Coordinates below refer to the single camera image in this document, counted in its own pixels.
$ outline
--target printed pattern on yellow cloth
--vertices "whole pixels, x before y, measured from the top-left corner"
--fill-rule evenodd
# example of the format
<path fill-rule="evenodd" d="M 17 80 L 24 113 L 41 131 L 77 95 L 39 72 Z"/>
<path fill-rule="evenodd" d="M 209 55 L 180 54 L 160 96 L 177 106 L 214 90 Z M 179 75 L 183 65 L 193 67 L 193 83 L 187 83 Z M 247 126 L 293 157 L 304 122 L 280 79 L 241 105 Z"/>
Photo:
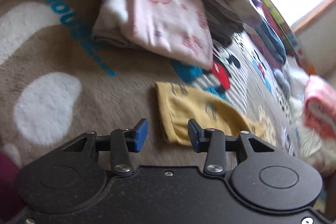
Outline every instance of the printed pattern on yellow cloth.
<path fill-rule="evenodd" d="M 157 99 L 166 140 L 191 146 L 188 121 L 195 119 L 202 128 L 216 128 L 237 136 L 246 130 L 262 138 L 265 126 L 252 122 L 221 98 L 196 88 L 173 83 L 156 83 Z"/>

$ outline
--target pink towel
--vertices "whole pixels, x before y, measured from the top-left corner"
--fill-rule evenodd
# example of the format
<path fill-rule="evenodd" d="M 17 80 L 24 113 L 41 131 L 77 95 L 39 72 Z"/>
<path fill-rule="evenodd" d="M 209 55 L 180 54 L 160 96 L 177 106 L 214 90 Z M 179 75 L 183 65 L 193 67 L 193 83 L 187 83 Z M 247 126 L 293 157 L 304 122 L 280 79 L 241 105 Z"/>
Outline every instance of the pink towel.
<path fill-rule="evenodd" d="M 322 138 L 336 139 L 336 91 L 317 75 L 311 75 L 306 84 L 304 125 Z"/>
<path fill-rule="evenodd" d="M 212 39 L 201 0 L 127 0 L 121 32 L 141 47 L 204 69 L 212 67 Z"/>

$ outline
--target fleece blanket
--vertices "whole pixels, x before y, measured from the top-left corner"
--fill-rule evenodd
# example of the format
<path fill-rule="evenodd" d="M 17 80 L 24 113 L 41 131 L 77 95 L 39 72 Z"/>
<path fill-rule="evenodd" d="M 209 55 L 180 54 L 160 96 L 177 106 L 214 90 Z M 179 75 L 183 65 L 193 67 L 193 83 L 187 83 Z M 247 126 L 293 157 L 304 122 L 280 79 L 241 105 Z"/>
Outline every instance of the fleece blanket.
<path fill-rule="evenodd" d="M 0 0 L 1 150 L 21 167 L 87 130 L 107 135 L 147 118 L 143 151 L 131 155 L 135 166 L 202 167 L 206 155 L 165 143 L 160 125 L 155 82 L 182 84 L 184 65 L 177 68 L 170 59 L 147 51 L 92 43 L 90 30 L 99 7 L 100 0 Z M 215 71 L 187 82 L 196 81 L 198 88 L 228 100 L 239 90 L 243 102 L 231 103 L 250 119 L 269 125 L 265 139 L 287 150 L 294 147 L 289 119 L 257 72 L 258 64 L 255 67 L 239 45 L 226 52 L 214 49 L 223 64 L 217 69 L 236 65 L 233 57 L 241 64 L 241 72 L 228 68 L 231 88 L 224 84 L 226 90 L 216 89 L 220 85 Z M 201 85 L 208 78 L 217 83 L 215 90 L 211 83 Z M 269 82 L 276 86 L 274 79 Z M 100 164 L 109 168 L 107 152 L 100 153 Z"/>

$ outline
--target blue garment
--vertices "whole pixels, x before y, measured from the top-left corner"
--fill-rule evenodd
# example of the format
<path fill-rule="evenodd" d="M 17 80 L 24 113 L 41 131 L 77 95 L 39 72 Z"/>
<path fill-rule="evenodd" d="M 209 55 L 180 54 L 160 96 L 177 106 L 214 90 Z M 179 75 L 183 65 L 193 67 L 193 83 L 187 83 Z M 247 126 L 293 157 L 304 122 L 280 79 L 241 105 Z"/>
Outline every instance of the blue garment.
<path fill-rule="evenodd" d="M 255 30 L 265 43 L 269 52 L 276 60 L 279 61 L 280 64 L 284 65 L 286 63 L 285 47 L 269 23 L 264 18 L 262 18 L 262 24 Z"/>

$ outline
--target pile of clothes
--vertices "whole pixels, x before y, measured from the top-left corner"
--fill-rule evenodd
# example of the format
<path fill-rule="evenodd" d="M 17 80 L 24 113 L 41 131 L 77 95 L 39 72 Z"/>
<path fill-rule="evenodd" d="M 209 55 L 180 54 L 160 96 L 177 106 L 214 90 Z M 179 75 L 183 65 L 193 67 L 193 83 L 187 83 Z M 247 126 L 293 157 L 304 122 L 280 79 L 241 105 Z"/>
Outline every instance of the pile of clothes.
<path fill-rule="evenodd" d="M 285 75 L 301 156 L 328 176 L 336 170 L 336 91 L 317 75 L 307 75 L 291 57 Z"/>
<path fill-rule="evenodd" d="M 146 49 L 204 69 L 212 45 L 263 24 L 251 0 L 102 0 L 95 42 Z"/>

